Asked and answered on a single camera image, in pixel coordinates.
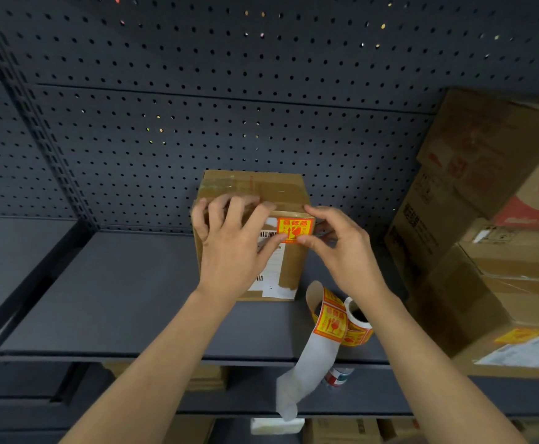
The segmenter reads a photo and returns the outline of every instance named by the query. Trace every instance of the left hand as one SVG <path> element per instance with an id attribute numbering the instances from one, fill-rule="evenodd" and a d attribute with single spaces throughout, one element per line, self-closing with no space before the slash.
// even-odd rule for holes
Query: left hand
<path id="1" fill-rule="evenodd" d="M 230 203 L 226 218 L 224 208 Z M 243 225 L 244 209 L 257 205 Z M 204 220 L 208 208 L 209 227 Z M 210 300 L 232 307 L 236 299 L 247 291 L 265 269 L 286 234 L 277 234 L 267 240 L 257 252 L 257 238 L 265 221 L 275 210 L 272 202 L 259 204 L 258 196 L 240 196 L 227 193 L 208 203 L 201 199 L 191 212 L 193 229 L 203 243 L 201 271 L 197 291 Z"/>

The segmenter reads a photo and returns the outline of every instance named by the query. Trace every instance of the sticker roll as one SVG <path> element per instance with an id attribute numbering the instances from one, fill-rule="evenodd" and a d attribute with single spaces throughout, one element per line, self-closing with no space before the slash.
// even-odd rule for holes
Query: sticker roll
<path id="1" fill-rule="evenodd" d="M 373 332 L 352 298 L 342 301 L 318 281 L 309 285 L 306 301 L 315 322 L 313 332 L 296 365 L 276 381 L 276 411 L 285 421 L 298 416 L 296 404 L 329 372 L 340 344 L 360 346 Z"/>

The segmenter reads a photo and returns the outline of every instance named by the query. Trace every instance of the white shipping label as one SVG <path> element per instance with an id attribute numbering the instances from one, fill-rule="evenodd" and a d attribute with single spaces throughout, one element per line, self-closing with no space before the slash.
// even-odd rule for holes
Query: white shipping label
<path id="1" fill-rule="evenodd" d="M 539 337 L 523 344 L 507 344 L 475 364 L 539 368 Z"/>
<path id="2" fill-rule="evenodd" d="M 277 231 L 262 230 L 257 238 L 258 247 L 261 248 L 268 238 L 273 237 Z M 263 297 L 284 298 L 284 290 L 280 289 L 280 273 L 282 271 L 282 262 L 284 260 L 284 250 L 286 245 L 280 243 L 280 246 L 273 252 L 272 256 L 267 261 L 265 269 L 253 282 L 249 291 L 263 291 Z"/>

